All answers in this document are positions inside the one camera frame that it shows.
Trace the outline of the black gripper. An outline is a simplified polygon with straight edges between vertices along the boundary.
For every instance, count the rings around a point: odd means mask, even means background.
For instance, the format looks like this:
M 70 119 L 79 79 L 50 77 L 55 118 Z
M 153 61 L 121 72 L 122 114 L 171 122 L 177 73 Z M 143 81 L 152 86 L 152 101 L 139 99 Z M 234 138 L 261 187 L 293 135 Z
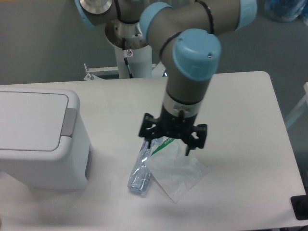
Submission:
M 197 115 L 185 117 L 184 113 L 174 116 L 162 106 L 159 118 L 145 113 L 138 136 L 147 142 L 147 148 L 151 147 L 152 140 L 163 136 L 181 139 L 187 144 L 185 156 L 196 148 L 203 149 L 207 136 L 207 124 L 194 126 Z

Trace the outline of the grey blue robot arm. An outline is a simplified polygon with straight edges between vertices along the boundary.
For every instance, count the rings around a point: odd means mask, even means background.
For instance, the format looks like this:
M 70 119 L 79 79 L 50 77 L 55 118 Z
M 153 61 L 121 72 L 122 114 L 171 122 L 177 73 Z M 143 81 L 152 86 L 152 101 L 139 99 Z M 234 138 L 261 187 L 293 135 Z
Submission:
M 202 149 L 207 125 L 196 125 L 202 100 L 216 73 L 221 44 L 218 35 L 240 29 L 257 14 L 255 0 L 196 0 L 174 9 L 165 2 L 145 5 L 142 0 L 77 0 L 87 26 L 105 25 L 111 44 L 128 57 L 151 47 L 165 66 L 168 80 L 161 114 L 146 113 L 139 136 L 146 141 L 163 136 L 180 139 L 187 151 Z

